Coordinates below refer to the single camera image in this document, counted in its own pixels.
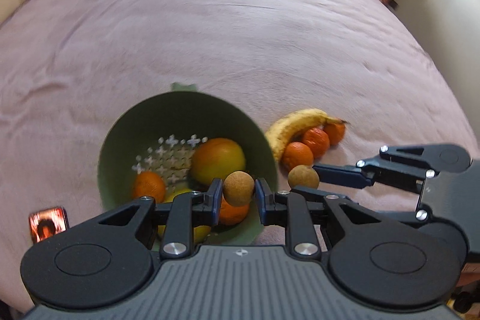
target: pile of oranges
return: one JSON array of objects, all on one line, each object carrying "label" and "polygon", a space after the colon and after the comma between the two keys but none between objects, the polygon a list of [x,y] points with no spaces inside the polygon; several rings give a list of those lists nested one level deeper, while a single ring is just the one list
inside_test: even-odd
[{"label": "pile of oranges", "polygon": [[[166,186],[160,175],[156,172],[144,171],[137,175],[133,184],[133,198],[141,196],[150,196],[155,198],[156,203],[172,202],[174,197],[165,197]],[[222,198],[220,207],[220,223],[225,226],[232,226],[240,223],[247,216],[250,209],[250,203],[244,206],[234,207]]]},{"label": "pile of oranges", "polygon": [[290,172],[299,165],[311,166],[320,159],[330,146],[337,145],[345,135],[345,124],[326,124],[323,129],[306,131],[301,141],[293,141],[285,148],[282,163]]}]

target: metal screw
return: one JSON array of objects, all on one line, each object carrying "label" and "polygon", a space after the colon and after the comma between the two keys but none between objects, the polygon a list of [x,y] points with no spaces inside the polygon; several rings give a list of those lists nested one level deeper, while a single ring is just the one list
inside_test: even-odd
[{"label": "metal screw", "polygon": [[187,246],[182,243],[168,243],[163,246],[163,250],[170,255],[181,255],[187,250]]},{"label": "metal screw", "polygon": [[300,243],[295,246],[294,250],[300,255],[313,255],[318,251],[318,247],[312,243]]},{"label": "metal screw", "polygon": [[418,221],[425,221],[428,217],[427,211],[424,211],[423,209],[419,210],[417,214],[415,215]]}]

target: green bucket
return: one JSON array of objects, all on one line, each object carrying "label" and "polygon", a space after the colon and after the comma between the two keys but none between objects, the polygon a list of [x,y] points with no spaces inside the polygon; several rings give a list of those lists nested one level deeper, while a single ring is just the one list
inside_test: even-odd
[{"label": "green bucket", "polygon": [[[254,178],[265,178],[271,190],[277,190],[277,166],[272,151],[263,131],[250,117],[222,99],[197,92],[194,85],[174,83],[172,90],[136,104],[110,129],[98,162],[98,188],[105,210],[131,201],[137,175],[132,167],[137,156],[152,151],[149,148],[155,147],[160,137],[169,135],[186,140],[198,135],[236,141],[245,154],[247,171]],[[241,223],[214,228],[206,243],[248,245],[262,229],[252,202]]]}]

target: pink bedsheet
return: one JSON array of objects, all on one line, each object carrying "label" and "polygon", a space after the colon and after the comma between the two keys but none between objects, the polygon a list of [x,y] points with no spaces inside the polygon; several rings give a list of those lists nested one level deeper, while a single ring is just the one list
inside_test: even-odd
[{"label": "pink bedsheet", "polygon": [[[109,128],[174,81],[263,129],[307,107],[348,120],[325,163],[352,164],[383,144],[453,142],[479,155],[452,91],[378,0],[30,0],[0,28],[2,300],[32,305],[19,273],[28,214],[63,205],[71,225],[99,214]],[[416,206],[384,186],[337,191],[373,209]],[[258,241],[282,239],[270,228]]]}]

